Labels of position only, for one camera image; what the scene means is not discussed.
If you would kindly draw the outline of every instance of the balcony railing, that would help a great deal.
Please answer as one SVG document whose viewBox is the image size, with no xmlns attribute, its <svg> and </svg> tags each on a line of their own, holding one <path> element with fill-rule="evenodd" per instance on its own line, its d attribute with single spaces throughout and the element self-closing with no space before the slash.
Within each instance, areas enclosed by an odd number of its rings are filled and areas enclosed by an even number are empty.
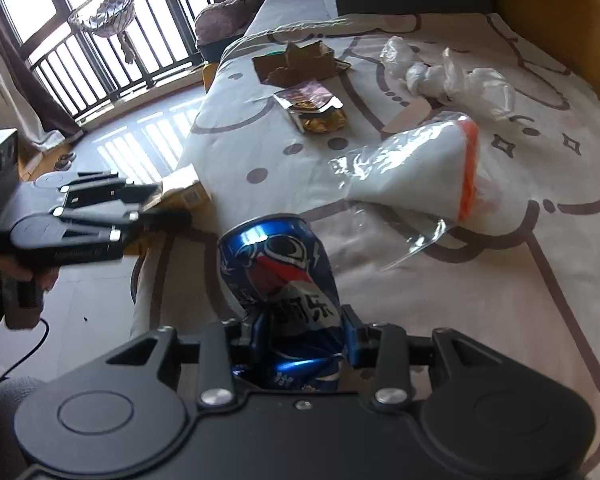
<svg viewBox="0 0 600 480">
<path fill-rule="evenodd" d="M 118 38 L 68 32 L 43 55 L 41 45 L 29 60 L 31 70 L 74 118 L 115 102 L 202 62 L 193 37 L 197 13 L 212 0 L 135 0 L 136 18 L 127 29 L 136 54 L 126 64 Z"/>
</svg>

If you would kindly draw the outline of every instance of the patterned bed sheet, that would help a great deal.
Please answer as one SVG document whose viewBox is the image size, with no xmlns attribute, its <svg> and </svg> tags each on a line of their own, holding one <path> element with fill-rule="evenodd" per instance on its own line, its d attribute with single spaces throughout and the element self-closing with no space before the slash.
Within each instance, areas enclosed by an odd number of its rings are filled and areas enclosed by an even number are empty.
<svg viewBox="0 0 600 480">
<path fill-rule="evenodd" d="M 356 209 L 343 200 L 328 160 L 379 143 L 384 125 L 413 101 L 379 62 L 394 34 L 431 64 L 450 47 L 466 69 L 494 67 L 518 94 L 509 121 L 475 118 L 481 163 L 499 202 L 386 269 L 381 255 L 413 227 L 369 205 L 354 230 Z M 352 64 L 323 82 L 343 101 L 349 123 L 307 137 L 276 105 L 275 89 L 259 84 L 251 57 L 317 38 Z M 190 333 L 234 316 L 235 301 L 218 277 L 218 236 L 256 216 L 300 213 L 326 247 L 341 300 L 363 320 L 399 324 L 413 335 L 451 326 L 585 397 L 597 432 L 584 472 L 600 479 L 600 99 L 583 79 L 496 14 L 298 23 L 247 36 L 225 52 L 187 139 L 180 165 L 189 163 L 213 204 L 196 212 L 188 234 L 152 247 L 134 334 L 159 324 Z M 365 379 L 360 374 L 352 384 L 363 387 Z M 426 396 L 426 373 L 413 370 L 413 381 Z"/>
</svg>

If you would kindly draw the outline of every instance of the black cable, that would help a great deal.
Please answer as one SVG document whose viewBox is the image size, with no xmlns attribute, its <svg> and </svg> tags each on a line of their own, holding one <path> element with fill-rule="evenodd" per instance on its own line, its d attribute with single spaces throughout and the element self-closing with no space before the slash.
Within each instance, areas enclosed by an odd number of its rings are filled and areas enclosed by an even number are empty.
<svg viewBox="0 0 600 480">
<path fill-rule="evenodd" d="M 42 338 L 40 338 L 40 341 L 38 341 L 38 344 L 37 344 L 37 345 L 35 345 L 35 346 L 33 347 L 33 349 L 32 349 L 32 350 L 31 350 L 31 351 L 30 351 L 30 352 L 29 352 L 27 355 L 25 355 L 25 356 L 24 356 L 22 359 L 20 359 L 19 361 L 17 361 L 17 362 L 16 362 L 16 364 L 14 364 L 14 365 L 13 365 L 13 366 L 11 366 L 10 368 L 8 368 L 8 370 L 7 370 L 5 373 L 3 373 L 3 374 L 0 376 L 0 383 L 1 383 L 3 380 L 5 380 L 5 379 L 7 379 L 7 378 L 8 378 L 8 377 L 7 377 L 7 375 L 8 375 L 8 374 L 10 374 L 11 372 L 13 372 L 13 371 L 14 371 L 14 370 L 15 370 L 15 369 L 16 369 L 18 366 L 20 366 L 20 365 L 21 365 L 21 364 L 22 364 L 24 361 L 26 361 L 26 360 L 27 360 L 27 359 L 29 359 L 29 358 L 30 358 L 30 357 L 31 357 L 33 354 L 35 354 L 35 353 L 38 351 L 38 349 L 39 349 L 39 348 L 42 346 L 42 343 L 44 343 L 44 342 L 46 341 L 46 337 L 49 335 L 49 323 L 48 323 L 48 322 L 46 322 L 46 319 L 45 319 L 45 318 L 43 318 L 43 317 L 41 317 L 41 318 L 40 318 L 40 321 L 41 321 L 41 322 L 42 322 L 42 323 L 45 325 L 45 333 L 44 333 L 44 335 L 42 336 Z"/>
</svg>

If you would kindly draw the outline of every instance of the silver bolt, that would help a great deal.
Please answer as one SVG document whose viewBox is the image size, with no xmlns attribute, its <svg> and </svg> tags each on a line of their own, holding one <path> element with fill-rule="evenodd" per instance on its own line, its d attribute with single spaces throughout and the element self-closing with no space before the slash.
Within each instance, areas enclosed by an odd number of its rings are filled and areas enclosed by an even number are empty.
<svg viewBox="0 0 600 480">
<path fill-rule="evenodd" d="M 408 397 L 407 392 L 400 388 L 381 388 L 376 391 L 376 400 L 381 404 L 401 404 Z"/>
<path fill-rule="evenodd" d="M 298 402 L 295 403 L 295 407 L 296 410 L 303 412 L 304 410 L 310 410 L 313 405 L 308 400 L 298 400 Z"/>
<path fill-rule="evenodd" d="M 224 388 L 211 388 L 200 394 L 200 400 L 207 406 L 224 406 L 234 400 L 234 394 Z"/>
</svg>

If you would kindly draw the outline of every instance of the soda can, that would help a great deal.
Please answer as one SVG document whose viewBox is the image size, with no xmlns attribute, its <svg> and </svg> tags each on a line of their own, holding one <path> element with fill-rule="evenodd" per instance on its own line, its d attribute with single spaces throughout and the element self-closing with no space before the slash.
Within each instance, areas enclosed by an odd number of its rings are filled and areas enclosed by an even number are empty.
<svg viewBox="0 0 600 480">
<path fill-rule="evenodd" d="M 266 362 L 245 378 L 264 388 L 333 391 L 344 347 L 340 299 L 322 242 L 297 215 L 238 225 L 218 240 L 220 273 L 245 310 L 271 309 Z"/>
</svg>

